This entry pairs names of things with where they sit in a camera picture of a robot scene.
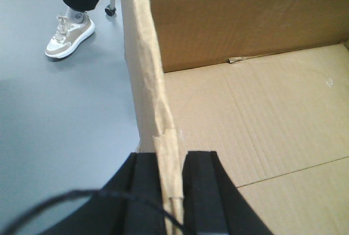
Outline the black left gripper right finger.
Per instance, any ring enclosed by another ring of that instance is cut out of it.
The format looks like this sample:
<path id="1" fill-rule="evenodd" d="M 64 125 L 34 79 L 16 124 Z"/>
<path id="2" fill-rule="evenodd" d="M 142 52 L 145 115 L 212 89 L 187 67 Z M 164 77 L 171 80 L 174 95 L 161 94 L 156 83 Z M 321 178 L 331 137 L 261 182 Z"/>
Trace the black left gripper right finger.
<path id="1" fill-rule="evenodd" d="M 184 224 L 194 234 L 272 234 L 230 180 L 216 152 L 189 152 L 183 167 Z"/>

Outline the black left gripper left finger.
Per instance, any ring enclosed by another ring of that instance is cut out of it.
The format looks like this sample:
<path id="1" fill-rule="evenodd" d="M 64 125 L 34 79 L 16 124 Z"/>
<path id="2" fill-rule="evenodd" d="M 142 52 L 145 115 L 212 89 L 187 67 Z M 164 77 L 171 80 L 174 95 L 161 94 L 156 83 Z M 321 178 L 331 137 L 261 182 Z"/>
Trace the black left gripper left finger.
<path id="1" fill-rule="evenodd" d="M 123 191 L 162 204 L 153 153 L 131 153 L 103 191 Z M 92 197 L 48 229 L 49 234 L 166 234 L 164 217 L 140 202 Z"/>

